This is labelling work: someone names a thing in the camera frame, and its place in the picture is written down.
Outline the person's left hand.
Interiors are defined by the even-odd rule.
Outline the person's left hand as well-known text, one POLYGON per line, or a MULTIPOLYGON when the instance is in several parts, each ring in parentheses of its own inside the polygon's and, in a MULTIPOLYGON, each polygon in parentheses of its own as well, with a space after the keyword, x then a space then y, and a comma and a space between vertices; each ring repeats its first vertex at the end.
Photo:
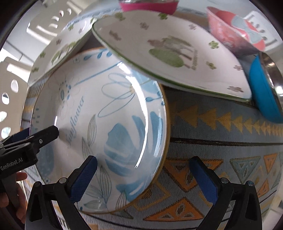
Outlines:
POLYGON ((1 178, 1 208, 6 208, 12 201, 14 217, 24 224, 26 220, 26 198, 19 181, 27 179, 27 173, 17 172, 11 179, 1 178))

